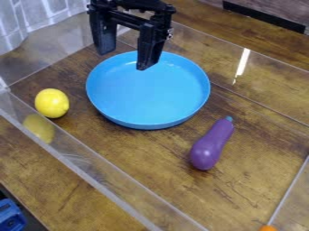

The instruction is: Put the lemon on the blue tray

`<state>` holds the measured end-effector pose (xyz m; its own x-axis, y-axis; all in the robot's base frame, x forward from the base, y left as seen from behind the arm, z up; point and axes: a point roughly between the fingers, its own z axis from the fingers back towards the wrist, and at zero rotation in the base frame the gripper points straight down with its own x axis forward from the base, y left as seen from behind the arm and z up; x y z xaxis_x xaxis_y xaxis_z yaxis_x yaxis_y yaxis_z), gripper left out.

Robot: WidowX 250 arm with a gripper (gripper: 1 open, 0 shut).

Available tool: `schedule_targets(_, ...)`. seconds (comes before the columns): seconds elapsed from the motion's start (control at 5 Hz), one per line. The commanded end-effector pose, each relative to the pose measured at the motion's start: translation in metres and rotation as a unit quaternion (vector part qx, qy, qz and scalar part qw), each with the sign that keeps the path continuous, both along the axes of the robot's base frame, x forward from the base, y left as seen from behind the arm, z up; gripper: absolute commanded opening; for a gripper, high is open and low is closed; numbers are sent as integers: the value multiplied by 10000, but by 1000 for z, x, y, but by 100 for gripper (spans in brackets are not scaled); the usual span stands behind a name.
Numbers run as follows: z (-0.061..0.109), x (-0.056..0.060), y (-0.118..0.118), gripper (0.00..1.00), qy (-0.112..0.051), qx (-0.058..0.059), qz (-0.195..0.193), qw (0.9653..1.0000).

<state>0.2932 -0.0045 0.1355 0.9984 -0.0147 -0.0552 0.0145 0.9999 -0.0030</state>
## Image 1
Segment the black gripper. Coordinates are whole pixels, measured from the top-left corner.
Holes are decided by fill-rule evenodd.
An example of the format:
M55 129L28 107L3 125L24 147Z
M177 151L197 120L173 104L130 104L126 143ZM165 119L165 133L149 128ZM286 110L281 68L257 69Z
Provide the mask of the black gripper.
M147 11L154 15L149 20L123 13L126 11ZM171 15L177 12L173 5L162 0L91 0L87 5L92 42L100 55L116 48L118 25L140 30L138 38L136 69L146 70L159 61L162 50L171 30Z

